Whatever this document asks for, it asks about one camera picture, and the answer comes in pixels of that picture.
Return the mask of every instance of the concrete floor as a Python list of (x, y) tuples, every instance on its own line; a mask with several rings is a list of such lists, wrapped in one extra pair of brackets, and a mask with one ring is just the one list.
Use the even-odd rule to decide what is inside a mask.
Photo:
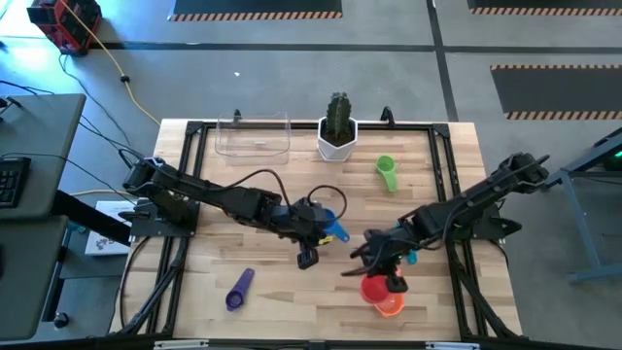
[[(7, 45), (0, 52), (0, 77), (56, 92), (81, 92), (58, 67), (58, 51), (27, 23), (23, 11), (26, 3), (29, 1), (14, 0), (0, 19), (0, 40)], [(401, 121), (443, 122), (448, 120), (446, 106), (455, 104), (461, 122), (476, 123), (488, 172), (514, 152), (550, 154), (547, 167), (557, 169), (622, 126), (614, 121), (509, 122), (501, 112), (489, 72), (491, 64), (619, 64), (622, 17), (474, 16), (467, 10), (466, 0), (436, 0), (442, 40), (448, 47), (445, 49), (452, 52), (445, 55), (445, 67), (437, 64), (433, 52), (439, 42), (433, 39), (426, 0), (343, 0), (344, 19), (340, 20), (181, 23), (166, 21), (170, 0), (135, 0), (132, 6), (123, 3), (100, 0), (106, 20), (99, 33), (109, 43), (161, 43), (149, 50), (113, 51), (132, 79), (136, 98), (159, 119), (216, 118), (236, 108), (258, 115), (285, 110), (292, 119), (313, 119), (323, 114), (330, 93), (338, 90), (349, 93), (353, 115), (361, 120), (376, 120), (382, 108), (390, 105)], [(248, 47), (252, 51), (215, 51), (209, 46), (172, 50), (180, 48), (170, 45), (176, 43), (256, 46)], [(320, 46), (302, 47), (300, 51), (286, 51), (286, 47), (258, 51), (261, 44)], [(452, 51), (456, 47), (479, 53)], [(500, 47), (536, 48), (539, 54), (520, 54), (518, 49), (512, 49), (518, 53), (501, 54)], [(547, 48), (567, 48), (569, 53), (554, 54)], [(585, 48), (595, 49), (590, 54), (575, 54)], [(598, 54), (602, 52), (599, 48), (613, 48), (618, 54)], [(149, 154), (157, 127), (131, 103), (104, 52), (93, 50), (87, 57), (70, 58), (68, 69), (109, 109), (132, 145)], [(443, 88), (439, 79), (443, 72), (451, 83), (450, 100), (445, 98), (448, 86)], [(19, 93), (0, 86), (0, 95)], [(84, 114), (108, 136), (121, 140), (91, 101)], [(72, 160), (95, 171), (104, 181), (121, 186), (126, 168), (114, 149), (81, 128), (74, 142), (81, 147), (73, 147)], [(586, 210), (596, 213), (589, 214), (595, 218), (590, 222), (593, 231), (600, 238), (604, 232), (614, 234), (619, 223), (611, 218), (616, 195), (622, 189), (605, 184), (579, 185)], [(61, 181), (61, 188), (70, 193), (100, 187), (69, 165)], [(114, 199), (93, 195), (82, 200), (93, 204), (104, 198)], [(537, 340), (622, 348), (621, 280), (579, 285), (566, 280), (567, 273), (586, 268), (588, 263), (561, 189), (512, 195), (502, 213), (524, 225), (521, 232), (507, 239), (506, 250), (525, 335)], [(84, 250), (81, 239), (75, 238), (75, 254)], [(622, 239), (607, 242), (622, 248)], [(603, 254), (615, 261), (620, 258), (619, 252), (613, 248)], [(75, 326), (57, 332), (42, 326), (36, 339), (107, 331), (122, 263), (118, 259), (74, 261), (69, 271), (80, 278), (66, 285), (61, 307), (74, 312)], [(84, 278), (96, 274), (94, 265), (109, 266), (105, 273), (108, 277)], [(77, 295), (92, 297), (78, 305), (72, 302)], [(92, 312), (78, 311), (84, 308)]]

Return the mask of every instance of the hazard stripe tape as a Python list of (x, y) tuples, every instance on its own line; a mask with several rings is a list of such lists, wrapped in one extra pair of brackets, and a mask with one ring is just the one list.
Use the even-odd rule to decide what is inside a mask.
[(542, 8), (496, 8), (471, 9), (474, 15), (518, 15), (518, 16), (622, 16), (622, 9), (542, 9)]
[(614, 121), (622, 111), (530, 111), (505, 113), (509, 121)]
[(278, 20), (278, 19), (336, 19), (343, 13), (335, 11), (285, 12), (285, 13), (234, 13), (234, 14), (181, 14), (170, 21), (222, 21), (222, 20)]
[(620, 64), (493, 64), (491, 70), (498, 69), (620, 69)]

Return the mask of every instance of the black floor mat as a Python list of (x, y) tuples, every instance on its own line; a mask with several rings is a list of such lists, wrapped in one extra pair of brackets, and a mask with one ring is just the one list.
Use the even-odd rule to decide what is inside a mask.
[(341, 0), (176, 0), (169, 20), (333, 19)]
[(622, 16), (622, 0), (468, 0), (475, 15)]
[(491, 72), (509, 120), (622, 119), (619, 64), (501, 64)]

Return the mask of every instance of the cactus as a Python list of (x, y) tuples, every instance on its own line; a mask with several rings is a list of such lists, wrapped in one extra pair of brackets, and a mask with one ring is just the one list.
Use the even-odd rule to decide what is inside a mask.
[(327, 110), (326, 137), (333, 146), (339, 147), (352, 141), (350, 114), (352, 105), (345, 92), (332, 95)]

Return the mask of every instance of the wooden table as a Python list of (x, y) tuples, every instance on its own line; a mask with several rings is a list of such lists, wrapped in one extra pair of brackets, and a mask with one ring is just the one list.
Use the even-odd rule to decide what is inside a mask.
[[(179, 164), (187, 120), (164, 120), (155, 155)], [(473, 123), (450, 123), (451, 139), (462, 189), (485, 177)], [(226, 166), (208, 135), (201, 177), (229, 184), (261, 166)], [(439, 153), (444, 155), (442, 143)], [(191, 155), (195, 154), (192, 146)], [(381, 154), (397, 162), (398, 189), (388, 193), (374, 163)], [(445, 156), (441, 156), (445, 169)], [(190, 158), (189, 172), (194, 160)], [(417, 131), (361, 131), (355, 151), (345, 163), (322, 162), (315, 130), (292, 130), (290, 161), (270, 166), (283, 178), (292, 201), (320, 184), (335, 185), (348, 196), (341, 220), (351, 235), (348, 243), (333, 241), (319, 247), (320, 262), (307, 270), (295, 263), (298, 246), (276, 235), (242, 227), (219, 210), (202, 206), (180, 295), (174, 336), (246, 339), (453, 340), (458, 323), (444, 250), (421, 251), (418, 262), (401, 269), (410, 287), (401, 313), (383, 318), (359, 295), (361, 277), (340, 272), (360, 265), (349, 253), (364, 242), (366, 228), (388, 228), (414, 208), (437, 201), (428, 136)], [(274, 178), (261, 174), (245, 186), (278, 192)], [(336, 193), (314, 195), (335, 212), (341, 210)], [(152, 239), (131, 267), (124, 302), (128, 320), (154, 287), (162, 239)], [(483, 295), (508, 327), (520, 324), (503, 255), (486, 241), (473, 241), (473, 255)], [(225, 295), (246, 267), (256, 271), (246, 304), (236, 312), (225, 309)], [(164, 319), (168, 294), (159, 321)], [(475, 330), (472, 303), (466, 300), (469, 324)], [(111, 330), (120, 328), (119, 315)]]

